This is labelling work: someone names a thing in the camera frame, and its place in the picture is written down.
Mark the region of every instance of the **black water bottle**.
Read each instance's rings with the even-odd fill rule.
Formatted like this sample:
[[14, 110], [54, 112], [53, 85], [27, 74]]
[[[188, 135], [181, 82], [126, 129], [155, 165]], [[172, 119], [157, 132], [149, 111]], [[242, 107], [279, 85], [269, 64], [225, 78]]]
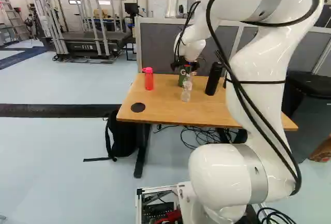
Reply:
[[223, 69], [223, 66], [222, 66], [221, 62], [213, 62], [212, 68], [210, 69], [206, 89], [205, 89], [205, 93], [207, 95], [213, 96], [215, 94], [219, 79], [222, 74], [222, 69]]

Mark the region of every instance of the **window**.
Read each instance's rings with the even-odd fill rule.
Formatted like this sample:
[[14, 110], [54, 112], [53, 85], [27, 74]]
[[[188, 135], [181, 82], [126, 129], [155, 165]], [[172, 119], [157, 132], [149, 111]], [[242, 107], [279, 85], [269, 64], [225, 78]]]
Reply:
[[69, 0], [69, 4], [76, 4], [75, 0]]
[[[69, 0], [69, 4], [76, 4], [75, 0]], [[99, 0], [100, 5], [110, 5], [110, 1]]]
[[110, 5], [110, 1], [102, 1], [102, 0], [99, 0], [99, 4], [100, 4], [100, 5]]

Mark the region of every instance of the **black backpack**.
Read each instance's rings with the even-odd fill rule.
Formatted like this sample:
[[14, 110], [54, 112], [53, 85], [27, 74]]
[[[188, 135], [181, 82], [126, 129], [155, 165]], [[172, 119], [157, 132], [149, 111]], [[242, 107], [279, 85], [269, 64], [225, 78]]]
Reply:
[[[104, 137], [106, 139], [106, 149], [108, 157], [105, 158], [84, 158], [83, 162], [100, 161], [112, 159], [117, 161], [116, 157], [128, 157], [137, 148], [137, 125], [132, 122], [119, 122], [116, 119], [118, 110], [113, 111], [106, 124]], [[110, 143], [108, 129], [113, 134], [113, 146]]]

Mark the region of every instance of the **pink water bottle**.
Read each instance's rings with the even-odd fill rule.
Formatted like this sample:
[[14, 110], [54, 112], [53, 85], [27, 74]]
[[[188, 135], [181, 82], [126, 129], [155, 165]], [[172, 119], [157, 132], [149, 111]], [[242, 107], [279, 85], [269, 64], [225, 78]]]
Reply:
[[145, 73], [145, 88], [151, 91], [154, 88], [153, 68], [143, 68], [143, 72]]

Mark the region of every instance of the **black round hole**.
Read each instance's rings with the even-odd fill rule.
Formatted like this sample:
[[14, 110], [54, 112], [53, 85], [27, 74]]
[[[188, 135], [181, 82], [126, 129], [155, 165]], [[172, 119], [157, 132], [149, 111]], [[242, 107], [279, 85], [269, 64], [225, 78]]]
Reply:
[[145, 110], [146, 106], [145, 104], [141, 103], [141, 102], [136, 102], [135, 104], [131, 105], [131, 110], [134, 113], [140, 113], [143, 112]]

